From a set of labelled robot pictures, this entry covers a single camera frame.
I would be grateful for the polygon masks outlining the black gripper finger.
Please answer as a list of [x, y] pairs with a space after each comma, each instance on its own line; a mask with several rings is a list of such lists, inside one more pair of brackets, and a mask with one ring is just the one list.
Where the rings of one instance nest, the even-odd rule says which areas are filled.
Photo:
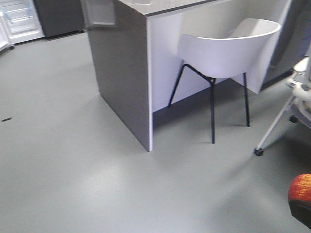
[[311, 228], [311, 202], [304, 200], [290, 200], [291, 214], [309, 229]]

